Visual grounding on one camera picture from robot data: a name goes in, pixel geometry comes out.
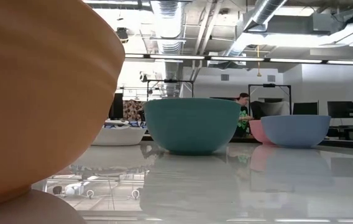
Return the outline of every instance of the metal rack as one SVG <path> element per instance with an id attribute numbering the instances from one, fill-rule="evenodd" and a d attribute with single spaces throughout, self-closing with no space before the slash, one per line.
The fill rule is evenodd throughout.
<path id="1" fill-rule="evenodd" d="M 269 83 L 269 84 L 249 84 L 249 115 L 250 115 L 250 104 L 251 104 L 251 94 L 256 90 L 254 90 L 253 92 L 251 92 L 251 87 L 252 86 L 256 86 L 257 88 L 259 86 L 264 87 L 264 88 L 275 88 L 276 86 L 278 86 L 284 93 L 286 93 L 282 87 L 287 87 L 288 88 L 288 93 L 286 93 L 288 95 L 288 99 L 289 99 L 289 103 L 290 103 L 290 114 L 293 114 L 293 110 L 292 110 L 292 103 L 291 103 L 291 85 L 277 85 L 277 84 L 273 84 L 273 83 Z"/>
<path id="2" fill-rule="evenodd" d="M 194 97 L 194 81 L 189 80 L 173 80 L 173 79 L 164 79 L 164 80 L 147 80 L 147 89 L 146 89 L 146 101 L 149 101 L 149 83 L 150 82 L 164 82 L 164 83 L 190 83 L 191 84 L 191 97 Z"/>

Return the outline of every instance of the pink bowl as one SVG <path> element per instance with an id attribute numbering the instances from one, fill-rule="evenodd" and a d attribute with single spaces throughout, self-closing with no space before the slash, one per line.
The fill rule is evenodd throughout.
<path id="1" fill-rule="evenodd" d="M 274 144 L 268 139 L 268 137 L 266 137 L 266 134 L 262 129 L 261 120 L 249 121 L 249 123 L 251 133 L 258 142 L 263 144 Z"/>

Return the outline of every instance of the man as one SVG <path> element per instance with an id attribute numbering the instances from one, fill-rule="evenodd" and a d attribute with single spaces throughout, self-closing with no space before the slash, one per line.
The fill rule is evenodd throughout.
<path id="1" fill-rule="evenodd" d="M 247 129 L 247 122 L 252 120 L 251 116 L 248 116 L 248 109 L 246 105 L 249 103 L 249 95 L 246 93 L 240 93 L 240 96 L 235 99 L 235 102 L 241 105 L 240 118 L 237 123 L 237 128 L 234 133 L 235 137 L 244 137 Z"/>

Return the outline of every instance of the glossy table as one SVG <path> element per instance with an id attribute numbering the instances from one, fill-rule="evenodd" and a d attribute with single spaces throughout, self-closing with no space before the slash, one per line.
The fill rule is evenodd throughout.
<path id="1" fill-rule="evenodd" d="M 91 147 L 42 189 L 88 223 L 353 223 L 353 149 Z"/>

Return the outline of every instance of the teal bowl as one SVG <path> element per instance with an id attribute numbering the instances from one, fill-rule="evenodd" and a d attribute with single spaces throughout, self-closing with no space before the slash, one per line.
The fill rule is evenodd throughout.
<path id="1" fill-rule="evenodd" d="M 233 137 L 240 105 L 229 100 L 177 98 L 144 104 L 153 140 L 174 154 L 206 155 Z"/>

